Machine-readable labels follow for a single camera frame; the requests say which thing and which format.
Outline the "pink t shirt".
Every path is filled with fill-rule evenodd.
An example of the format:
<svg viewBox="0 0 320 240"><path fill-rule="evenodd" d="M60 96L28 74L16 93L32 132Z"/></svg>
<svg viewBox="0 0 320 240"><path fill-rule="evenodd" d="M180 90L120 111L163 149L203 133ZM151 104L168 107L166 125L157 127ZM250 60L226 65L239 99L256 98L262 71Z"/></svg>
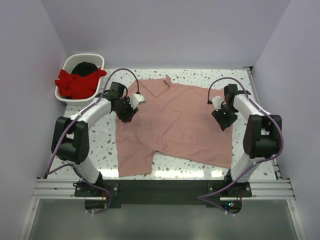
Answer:
<svg viewBox="0 0 320 240"><path fill-rule="evenodd" d="M129 87L146 102L131 122L116 121L115 143L121 177L149 174L155 153L230 168L232 129L213 118L203 87L173 83L169 77L141 79Z"/></svg>

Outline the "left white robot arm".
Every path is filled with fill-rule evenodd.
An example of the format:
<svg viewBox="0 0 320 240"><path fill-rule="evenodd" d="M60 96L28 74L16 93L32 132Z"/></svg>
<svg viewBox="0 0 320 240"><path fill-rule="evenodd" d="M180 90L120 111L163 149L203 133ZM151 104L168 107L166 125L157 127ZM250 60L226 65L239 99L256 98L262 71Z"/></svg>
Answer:
<svg viewBox="0 0 320 240"><path fill-rule="evenodd" d="M125 85L113 82L109 89L98 93L93 101L83 110L70 117L59 117L55 122L51 144L52 157L66 162L74 172L86 183L99 186L101 173L94 167L89 158L89 130L103 117L114 112L123 122L132 121L138 112L138 106L146 101L139 92L131 96Z"/></svg>

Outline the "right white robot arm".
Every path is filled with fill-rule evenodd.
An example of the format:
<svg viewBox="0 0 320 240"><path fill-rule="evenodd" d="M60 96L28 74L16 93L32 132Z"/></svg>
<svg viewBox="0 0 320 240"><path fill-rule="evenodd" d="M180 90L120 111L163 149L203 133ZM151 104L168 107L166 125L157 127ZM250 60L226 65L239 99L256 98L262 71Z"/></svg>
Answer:
<svg viewBox="0 0 320 240"><path fill-rule="evenodd" d="M263 110L249 91L239 90L236 84L225 86L223 94L224 97L215 96L207 103L214 106L211 115L222 131L237 121L237 114L246 120L243 154L229 171L233 182L246 183L259 164L276 158L283 150L282 118Z"/></svg>

